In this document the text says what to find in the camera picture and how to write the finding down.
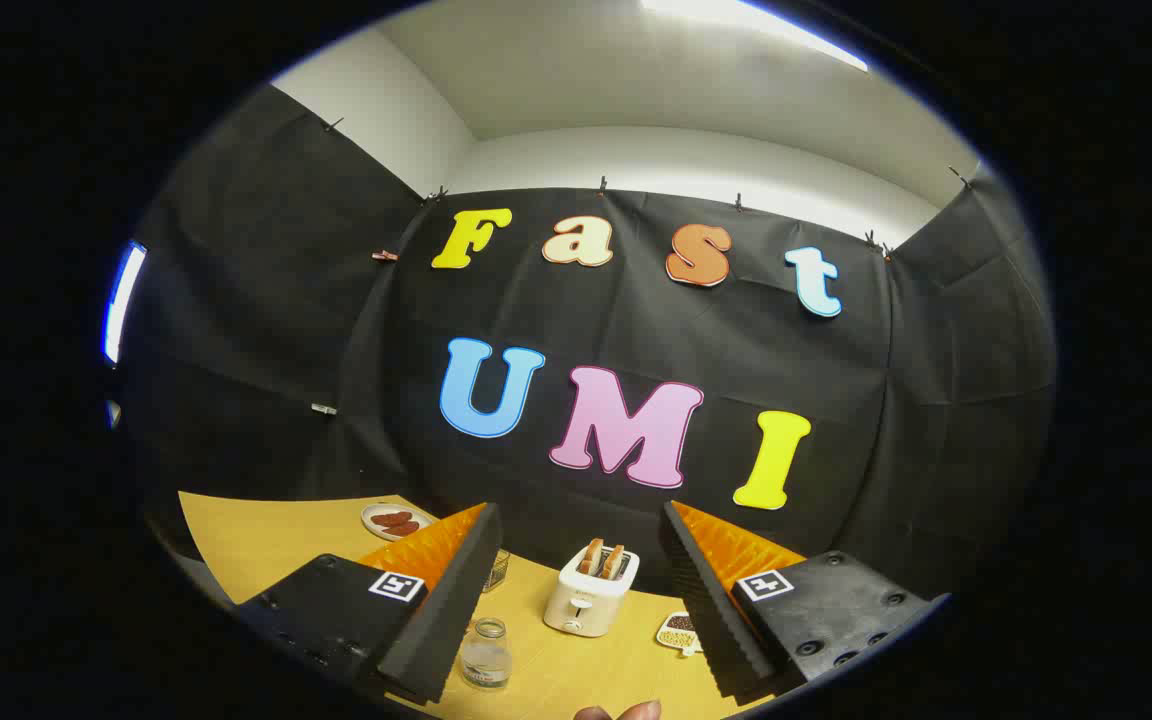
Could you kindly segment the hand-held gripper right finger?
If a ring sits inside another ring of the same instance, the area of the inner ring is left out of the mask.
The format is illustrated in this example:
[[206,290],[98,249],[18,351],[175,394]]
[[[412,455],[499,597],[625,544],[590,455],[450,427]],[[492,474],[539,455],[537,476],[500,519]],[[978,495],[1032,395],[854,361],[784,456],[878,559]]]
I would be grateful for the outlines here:
[[923,598],[838,550],[803,558],[677,501],[660,541],[719,692],[794,700],[859,670],[927,623]]

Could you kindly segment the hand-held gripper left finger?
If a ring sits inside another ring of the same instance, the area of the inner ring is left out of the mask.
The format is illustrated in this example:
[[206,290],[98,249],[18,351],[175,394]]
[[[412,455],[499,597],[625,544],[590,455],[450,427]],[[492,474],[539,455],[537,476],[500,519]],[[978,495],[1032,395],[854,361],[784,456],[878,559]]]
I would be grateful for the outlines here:
[[498,506],[475,505],[358,560],[320,553],[236,614],[353,692],[440,702],[500,541]]

